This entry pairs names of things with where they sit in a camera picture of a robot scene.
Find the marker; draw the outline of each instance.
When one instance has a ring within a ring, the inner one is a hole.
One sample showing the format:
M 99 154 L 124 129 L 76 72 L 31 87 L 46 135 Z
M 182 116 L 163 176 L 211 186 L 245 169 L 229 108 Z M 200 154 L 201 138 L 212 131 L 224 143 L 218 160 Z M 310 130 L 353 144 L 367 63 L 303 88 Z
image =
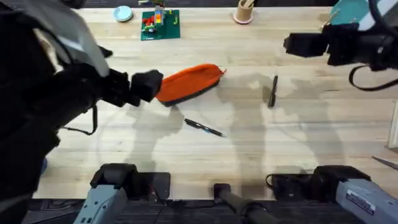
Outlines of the marker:
M 190 119 L 185 118 L 184 121 L 186 122 L 187 125 L 189 125 L 191 127 L 200 128 L 200 129 L 206 131 L 207 133 L 215 134 L 215 135 L 217 135 L 219 137 L 226 137 L 223 133 L 221 133 L 219 131 L 216 131 L 214 129 L 208 128 L 208 127 L 206 127 L 206 126 L 204 126 L 202 124 L 199 124 L 197 122 L 194 122 L 194 121 L 192 121 Z
M 268 101 L 268 108 L 272 109 L 275 106 L 275 100 L 276 100 L 276 86 L 278 84 L 278 76 L 276 75 L 274 77 L 274 82 L 272 84 L 272 90 L 271 90 L 271 95 L 269 96 L 269 101 Z

